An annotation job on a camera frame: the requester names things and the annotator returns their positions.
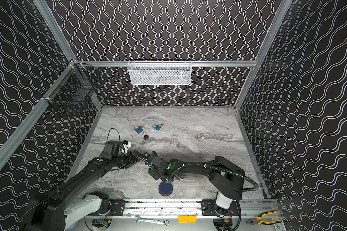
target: orange rectangular object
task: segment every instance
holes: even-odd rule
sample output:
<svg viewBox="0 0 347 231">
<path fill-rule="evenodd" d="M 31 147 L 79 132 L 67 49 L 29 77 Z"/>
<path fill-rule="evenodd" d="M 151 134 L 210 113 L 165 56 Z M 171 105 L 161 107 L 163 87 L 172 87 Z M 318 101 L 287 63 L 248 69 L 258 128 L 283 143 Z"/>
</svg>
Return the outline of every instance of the orange rectangular object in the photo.
<svg viewBox="0 0 347 231">
<path fill-rule="evenodd" d="M 179 216 L 179 223 L 196 223 L 196 216 Z"/>
</svg>

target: pliers handle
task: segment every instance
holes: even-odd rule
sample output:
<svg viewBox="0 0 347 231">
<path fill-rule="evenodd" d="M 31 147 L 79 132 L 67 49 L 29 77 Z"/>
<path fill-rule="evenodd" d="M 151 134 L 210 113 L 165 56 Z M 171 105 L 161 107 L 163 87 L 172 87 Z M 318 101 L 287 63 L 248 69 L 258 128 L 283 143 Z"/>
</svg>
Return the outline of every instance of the pliers handle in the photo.
<svg viewBox="0 0 347 231">
<path fill-rule="evenodd" d="M 276 214 L 276 213 L 278 213 L 277 210 L 271 211 L 271 212 L 268 212 L 268 213 L 264 213 L 264 214 L 262 214 L 259 217 L 254 217 L 253 219 L 250 219 L 249 221 L 247 221 L 247 224 L 250 224 L 250 225 L 273 225 L 273 224 L 277 224 L 277 223 L 283 222 L 281 219 L 274 220 L 274 221 L 261 221 L 261 219 L 264 218 L 265 216 Z"/>
</svg>

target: marble surface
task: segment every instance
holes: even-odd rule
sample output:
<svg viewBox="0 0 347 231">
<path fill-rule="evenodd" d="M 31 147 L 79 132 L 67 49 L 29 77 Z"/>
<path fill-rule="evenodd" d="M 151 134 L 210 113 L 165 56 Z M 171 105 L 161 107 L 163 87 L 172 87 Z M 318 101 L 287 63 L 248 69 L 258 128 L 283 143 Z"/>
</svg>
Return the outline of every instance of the marble surface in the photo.
<svg viewBox="0 0 347 231">
<path fill-rule="evenodd" d="M 157 131 L 153 124 L 164 123 Z M 149 139 L 144 141 L 134 126 L 143 126 Z M 186 162 L 206 162 L 216 155 L 223 156 L 245 170 L 247 176 L 257 177 L 247 153 L 244 140 L 232 108 L 104 108 L 91 141 L 87 147 L 78 172 L 87 162 L 100 155 L 110 128 L 120 132 L 122 140 L 132 142 L 129 150 L 140 153 L 156 151 L 165 159 L 180 159 Z M 111 130 L 109 140 L 118 140 L 118 134 Z M 158 192 L 161 180 L 154 180 L 148 174 L 148 167 L 142 161 L 129 169 L 109 172 L 92 183 L 83 193 L 99 190 L 111 198 L 215 198 L 217 189 L 207 179 L 193 178 L 175 180 L 173 192 L 163 197 Z M 243 199 L 264 198 L 261 190 L 244 192 Z"/>
</svg>

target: wavy line pattern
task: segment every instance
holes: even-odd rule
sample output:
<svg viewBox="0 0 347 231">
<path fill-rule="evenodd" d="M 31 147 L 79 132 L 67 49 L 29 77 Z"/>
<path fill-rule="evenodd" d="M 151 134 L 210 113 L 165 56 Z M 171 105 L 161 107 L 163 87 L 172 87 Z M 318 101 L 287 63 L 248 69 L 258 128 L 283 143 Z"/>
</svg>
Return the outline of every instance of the wavy line pattern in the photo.
<svg viewBox="0 0 347 231">
<path fill-rule="evenodd" d="M 79 60 L 254 60 L 280 0 L 48 0 Z"/>
<path fill-rule="evenodd" d="M 347 1 L 295 0 L 239 111 L 290 231 L 347 231 Z"/>
<path fill-rule="evenodd" d="M 0 230 L 15 230 L 33 195 L 65 182 L 97 113 L 64 117 L 49 107 L 0 171 Z"/>
<path fill-rule="evenodd" d="M 249 70 L 193 68 L 190 85 L 132 85 L 127 68 L 106 68 L 96 93 L 103 105 L 233 106 Z"/>
<path fill-rule="evenodd" d="M 0 0 L 0 147 L 67 63 L 31 0 Z"/>
</svg>

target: blue circular lid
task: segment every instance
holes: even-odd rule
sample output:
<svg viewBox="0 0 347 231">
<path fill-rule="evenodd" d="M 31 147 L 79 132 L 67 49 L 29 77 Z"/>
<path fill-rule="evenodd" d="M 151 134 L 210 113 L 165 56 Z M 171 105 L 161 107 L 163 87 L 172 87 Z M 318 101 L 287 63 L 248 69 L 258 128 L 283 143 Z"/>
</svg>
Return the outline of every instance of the blue circular lid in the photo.
<svg viewBox="0 0 347 231">
<path fill-rule="evenodd" d="M 172 184 L 167 182 L 161 182 L 158 187 L 159 193 L 164 197 L 171 195 L 173 189 Z"/>
</svg>

